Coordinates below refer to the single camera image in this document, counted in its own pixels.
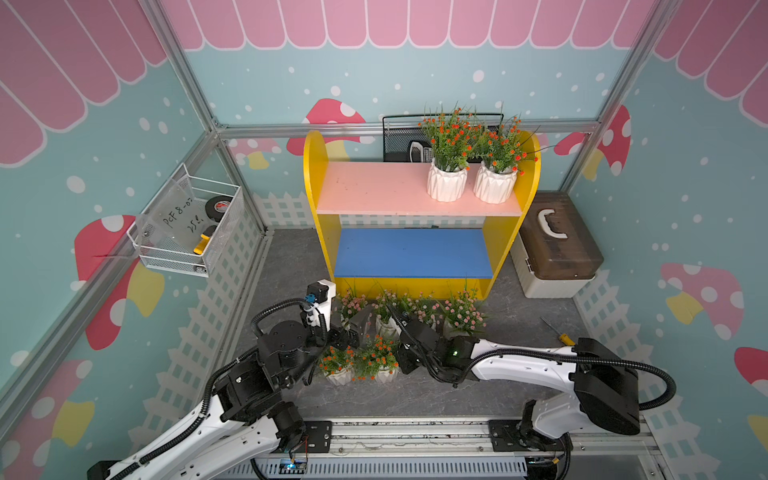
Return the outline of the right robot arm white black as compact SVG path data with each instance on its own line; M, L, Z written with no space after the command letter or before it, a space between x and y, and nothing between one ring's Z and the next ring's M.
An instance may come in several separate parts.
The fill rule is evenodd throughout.
M522 418L501 435L523 450L556 450L556 479L569 473L572 433L595 426L634 436L641 412L665 405L677 392L666 371L623 360L593 338L558 348L509 346L467 335L444 338L402 309L387 309L399 330L395 356L404 373L423 367L452 386L467 379L509 380L556 390L550 399L528 401Z

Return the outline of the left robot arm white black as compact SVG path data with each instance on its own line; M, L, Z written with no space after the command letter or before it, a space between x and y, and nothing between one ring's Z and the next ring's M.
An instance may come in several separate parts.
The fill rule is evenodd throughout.
M329 347L358 346L372 312L364 307L336 325L333 298L322 289L255 315L255 346L209 377L197 406L128 458L96 462L88 478L209 479L253 454L295 449L306 426L283 391L310 381Z

